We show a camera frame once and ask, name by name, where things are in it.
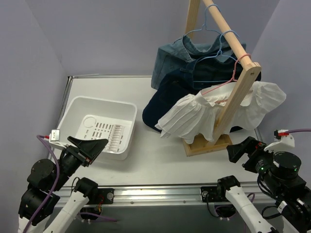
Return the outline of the white pleated skirt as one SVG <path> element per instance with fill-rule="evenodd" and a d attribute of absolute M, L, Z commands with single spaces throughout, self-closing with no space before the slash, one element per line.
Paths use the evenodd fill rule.
<path fill-rule="evenodd" d="M 161 137 L 180 137 L 191 144 L 196 135 L 202 134 L 205 140 L 213 141 L 214 123 L 235 85 L 235 82 L 231 82 L 212 86 L 178 100 L 155 125 L 161 131 Z M 228 134 L 235 126 L 246 130 L 255 129 L 264 116 L 280 106 L 285 99 L 286 94 L 277 84 L 255 81 L 224 133 Z"/>

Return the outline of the dark blue denim skirt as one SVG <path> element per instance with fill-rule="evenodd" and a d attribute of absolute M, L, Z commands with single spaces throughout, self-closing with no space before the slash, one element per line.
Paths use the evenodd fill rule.
<path fill-rule="evenodd" d="M 142 120 L 146 126 L 161 132 L 155 125 L 179 99 L 188 94 L 196 95 L 200 90 L 211 87 L 208 85 L 197 86 L 193 83 L 190 65 L 191 63 L 188 63 L 165 75 L 156 93 L 142 112 Z"/>

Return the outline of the blue wire hanger front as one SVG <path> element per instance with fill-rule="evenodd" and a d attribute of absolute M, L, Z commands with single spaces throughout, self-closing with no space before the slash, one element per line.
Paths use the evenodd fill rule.
<path fill-rule="evenodd" d="M 228 32 L 219 37 L 219 49 L 213 49 L 207 55 L 201 56 L 190 65 L 190 74 L 193 83 L 197 86 L 212 86 L 229 81 L 232 77 L 240 74 L 242 67 L 234 64 L 237 57 L 225 39 Z"/>

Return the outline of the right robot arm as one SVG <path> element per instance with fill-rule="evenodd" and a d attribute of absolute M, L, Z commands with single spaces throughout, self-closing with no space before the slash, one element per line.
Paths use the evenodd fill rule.
<path fill-rule="evenodd" d="M 226 148 L 229 161 L 236 163 L 244 154 L 248 160 L 243 164 L 246 171 L 256 173 L 257 184 L 263 194 L 275 200 L 277 215 L 284 222 L 285 233 L 309 233 L 311 231 L 311 190 L 298 175 L 301 167 L 299 157 L 285 150 L 279 143 L 266 145 L 253 137 Z M 267 222 L 244 193 L 235 176 L 217 181 L 216 196 L 229 201 L 253 233 L 275 233 L 277 230 Z"/>

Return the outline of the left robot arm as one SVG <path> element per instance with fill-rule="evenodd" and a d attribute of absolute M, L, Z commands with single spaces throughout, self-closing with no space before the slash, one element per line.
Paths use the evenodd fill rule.
<path fill-rule="evenodd" d="M 87 203 L 101 201 L 98 184 L 89 178 L 80 178 L 67 203 L 47 226 L 60 197 L 56 195 L 81 167 L 88 167 L 108 144 L 108 139 L 81 140 L 68 137 L 69 144 L 62 147 L 56 157 L 46 136 L 37 138 L 48 149 L 52 160 L 38 160 L 27 178 L 28 187 L 21 197 L 18 210 L 18 232 L 20 233 L 63 233 Z"/>

